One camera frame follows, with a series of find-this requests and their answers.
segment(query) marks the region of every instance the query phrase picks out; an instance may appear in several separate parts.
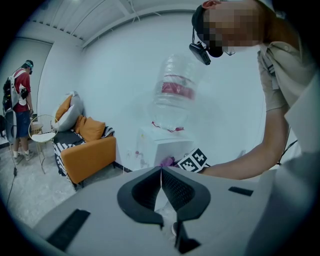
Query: blue jeans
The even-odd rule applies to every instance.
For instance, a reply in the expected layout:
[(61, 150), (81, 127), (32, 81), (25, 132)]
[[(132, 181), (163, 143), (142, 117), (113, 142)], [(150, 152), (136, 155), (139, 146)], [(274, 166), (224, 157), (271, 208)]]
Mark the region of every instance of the blue jeans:
[(29, 136), (30, 113), (29, 111), (16, 112), (16, 137), (25, 138)]

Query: ceiling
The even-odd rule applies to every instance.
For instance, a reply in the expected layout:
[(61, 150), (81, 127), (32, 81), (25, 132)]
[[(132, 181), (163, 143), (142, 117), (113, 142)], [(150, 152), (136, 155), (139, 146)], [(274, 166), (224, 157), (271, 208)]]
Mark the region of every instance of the ceiling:
[(204, 0), (47, 0), (29, 22), (60, 30), (87, 46), (103, 33), (138, 17), (193, 11)]

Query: black and white patterned blanket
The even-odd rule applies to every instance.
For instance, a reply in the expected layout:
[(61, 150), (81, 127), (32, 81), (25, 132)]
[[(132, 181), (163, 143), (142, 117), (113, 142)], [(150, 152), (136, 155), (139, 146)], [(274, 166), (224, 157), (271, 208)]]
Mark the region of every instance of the black and white patterned blanket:
[[(113, 136), (115, 131), (112, 127), (106, 126), (101, 139), (108, 136)], [(53, 147), (55, 154), (55, 162), (58, 167), (58, 172), (61, 176), (66, 176), (68, 179), (68, 174), (65, 169), (65, 165), (61, 159), (61, 152), (65, 149), (75, 147), (77, 145), (85, 144), (85, 140), (80, 134), (74, 132), (74, 130), (68, 130), (64, 132), (58, 132), (53, 138)]]

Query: man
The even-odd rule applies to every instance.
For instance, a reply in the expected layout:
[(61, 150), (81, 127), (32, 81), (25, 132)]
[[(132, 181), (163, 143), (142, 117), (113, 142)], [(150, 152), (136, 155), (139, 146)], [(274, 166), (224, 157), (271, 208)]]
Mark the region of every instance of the man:
[(209, 0), (192, 16), (193, 28), (207, 47), (237, 51), (237, 47), (260, 46), (257, 61), (266, 103), (262, 143), (236, 160), (206, 168), (205, 175), (237, 180), (255, 177), (276, 165), (284, 151), (289, 132), (284, 115), (317, 66), (299, 34), (279, 14), (271, 0)]
[(13, 159), (16, 165), (23, 159), (23, 156), (18, 153), (20, 142), (27, 161), (35, 155), (34, 152), (29, 150), (28, 145), (30, 116), (34, 112), (30, 88), (30, 75), (32, 74), (33, 67), (34, 63), (31, 60), (27, 60), (22, 67), (14, 73), (14, 76), (17, 76), (14, 81), (16, 91), (19, 94), (23, 91), (27, 93), (26, 98), (23, 99), (23, 97), (20, 97), (19, 102), (13, 107), (16, 115), (16, 139), (13, 143)]

